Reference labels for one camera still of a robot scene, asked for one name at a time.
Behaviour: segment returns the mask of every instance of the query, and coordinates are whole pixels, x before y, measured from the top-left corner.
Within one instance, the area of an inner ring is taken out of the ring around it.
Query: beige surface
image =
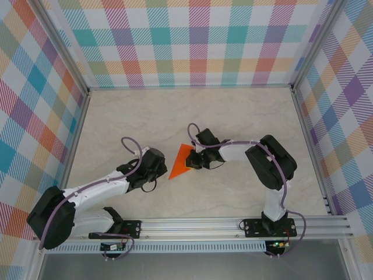
[[[103,177],[131,160],[120,143],[127,135],[142,146],[161,150],[168,173],[151,193],[135,190],[95,209],[112,206],[127,218],[259,216],[266,188],[250,164],[229,162],[216,170],[193,170],[168,180],[180,145],[190,143],[186,128],[191,121],[201,129],[210,128],[219,140],[258,140],[272,134],[298,163],[287,207],[304,215],[326,214],[286,88],[93,92],[68,187]]]

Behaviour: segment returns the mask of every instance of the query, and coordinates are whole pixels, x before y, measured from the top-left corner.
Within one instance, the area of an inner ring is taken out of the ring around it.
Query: black mounting bracket
[[[240,228],[245,231],[245,237],[296,237],[297,229],[295,228],[294,219],[286,218],[281,227],[269,234],[263,227],[262,219],[244,219],[240,224]]]

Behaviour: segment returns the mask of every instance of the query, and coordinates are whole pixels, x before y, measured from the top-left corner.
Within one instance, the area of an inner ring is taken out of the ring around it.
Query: purple cable
[[[122,235],[121,235],[121,234],[116,234],[116,233],[103,233],[103,232],[95,232],[95,234],[97,234],[97,235],[102,235],[102,236],[115,236],[115,237],[128,238],[128,239],[130,239],[130,240],[132,241],[130,248],[129,248],[126,252],[120,254],[118,257],[113,258],[113,261],[114,261],[114,260],[120,260],[121,258],[124,258],[125,256],[127,256],[128,253],[129,253],[130,251],[132,251],[133,247],[135,246],[135,240],[133,239],[132,236],[127,235],[127,234],[125,234],[125,235],[122,234]],[[104,257],[105,257],[106,259],[108,258],[108,256],[106,255],[106,251],[104,252]]]
[[[125,139],[128,139],[128,140],[132,141],[132,142],[135,143],[135,145],[138,147],[139,152],[140,152],[140,155],[139,155],[139,162],[137,163],[137,165],[135,166],[135,168],[132,169],[132,170],[131,170],[130,172],[128,172],[127,174],[124,174],[123,176],[119,176],[119,177],[111,178],[111,179],[109,179],[109,181],[121,180],[121,179],[123,179],[123,178],[125,178],[125,177],[128,177],[129,175],[131,175],[131,174],[133,174],[134,172],[136,172],[136,170],[139,168],[139,166],[140,166],[140,164],[141,164],[141,161],[142,161],[142,151],[141,151],[140,144],[139,144],[136,140],[134,140],[133,138],[131,138],[131,137],[127,137],[127,136],[122,137],[121,142],[122,142],[123,146],[124,146],[127,150],[129,150],[129,149],[124,145],[124,140],[125,140]],[[90,183],[90,184],[88,184],[88,185],[85,185],[84,187],[80,188],[80,189],[77,190],[76,192],[73,192],[73,193],[71,193],[70,195],[68,195],[67,197],[65,197],[65,199],[62,200],[62,201],[61,201],[61,202],[56,206],[56,208],[54,208],[52,214],[50,215],[50,217],[49,217],[49,219],[48,219],[48,221],[47,221],[47,223],[45,224],[45,228],[44,228],[43,234],[42,234],[41,239],[40,239],[39,250],[43,249],[43,247],[44,247],[44,241],[45,241],[45,237],[47,236],[48,229],[49,229],[49,227],[50,227],[50,225],[51,225],[51,223],[52,223],[52,221],[53,221],[54,216],[56,215],[57,211],[61,208],[61,206],[63,206],[63,204],[64,204],[65,202],[67,202],[70,198],[72,198],[72,197],[75,195],[75,193],[81,193],[82,191],[84,191],[84,190],[86,190],[86,189],[88,189],[88,188],[90,188],[90,187],[93,187],[93,186],[95,186],[95,185],[98,185],[98,184],[101,184],[101,183],[104,183],[104,182],[107,182],[107,180],[106,180],[106,179],[102,179],[102,180],[99,180],[99,181],[96,181],[96,182],[92,182],[92,183]]]
[[[289,212],[289,213],[291,213],[293,215],[300,216],[302,218],[302,220],[303,220],[303,223],[304,223],[303,232],[302,232],[301,237],[299,238],[298,242],[293,246],[293,248],[291,248],[289,251],[285,252],[283,255],[286,255],[286,254],[290,253],[291,251],[293,251],[294,248],[297,247],[298,244],[301,243],[301,241],[303,240],[303,238],[305,236],[305,231],[306,231],[306,228],[307,228],[307,223],[306,223],[305,217],[302,214],[300,214],[298,212],[290,211],[290,210],[288,210],[288,209],[285,208],[284,202],[285,202],[285,198],[286,198],[286,195],[287,195],[286,178],[285,178],[285,175],[284,175],[284,173],[283,173],[283,171],[281,169],[281,166],[277,162],[276,158],[272,155],[272,153],[268,150],[268,148],[266,146],[264,146],[263,144],[261,144],[259,142],[255,142],[255,141],[234,141],[234,142],[226,142],[226,143],[221,143],[221,144],[211,145],[211,146],[202,145],[201,143],[197,142],[193,138],[193,136],[192,136],[192,134],[190,132],[192,125],[197,128],[198,132],[200,132],[200,129],[199,129],[198,125],[196,125],[194,122],[192,122],[192,123],[190,123],[188,125],[188,135],[189,135],[190,139],[192,140],[192,142],[194,144],[198,145],[198,146],[201,146],[203,148],[217,148],[217,147],[223,147],[223,146],[229,146],[229,145],[240,145],[240,144],[241,145],[247,145],[247,144],[257,145],[257,146],[261,147],[267,153],[267,155],[272,159],[273,163],[275,164],[275,166],[277,167],[277,169],[278,169],[278,171],[280,173],[280,176],[281,176],[281,179],[282,179],[282,182],[283,182],[283,185],[284,185],[284,194],[283,194],[282,199],[281,199],[281,207],[285,211],[287,211],[287,212]]]

